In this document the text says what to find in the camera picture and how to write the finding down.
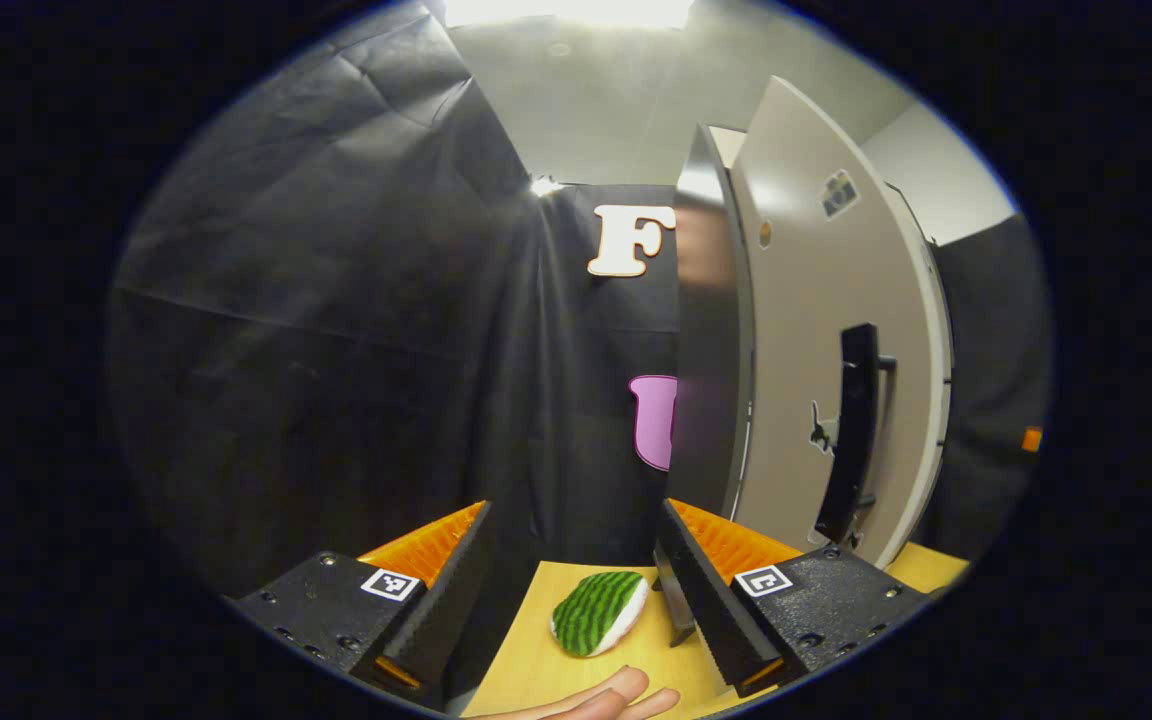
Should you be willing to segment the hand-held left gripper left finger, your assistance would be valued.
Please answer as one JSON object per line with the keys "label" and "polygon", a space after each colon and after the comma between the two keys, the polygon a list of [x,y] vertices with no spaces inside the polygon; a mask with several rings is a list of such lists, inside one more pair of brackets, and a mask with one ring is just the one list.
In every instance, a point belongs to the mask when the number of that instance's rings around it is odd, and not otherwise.
{"label": "hand-held left gripper left finger", "polygon": [[308,661],[426,702],[492,564],[497,505],[347,500],[227,548],[227,594]]}

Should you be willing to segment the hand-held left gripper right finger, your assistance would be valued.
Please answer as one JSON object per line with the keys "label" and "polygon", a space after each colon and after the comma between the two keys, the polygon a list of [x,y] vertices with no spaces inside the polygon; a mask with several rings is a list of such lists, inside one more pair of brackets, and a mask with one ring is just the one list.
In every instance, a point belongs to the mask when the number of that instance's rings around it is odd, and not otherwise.
{"label": "hand-held left gripper right finger", "polygon": [[937,597],[838,544],[799,552],[675,498],[660,505],[655,556],[741,698],[823,673]]}

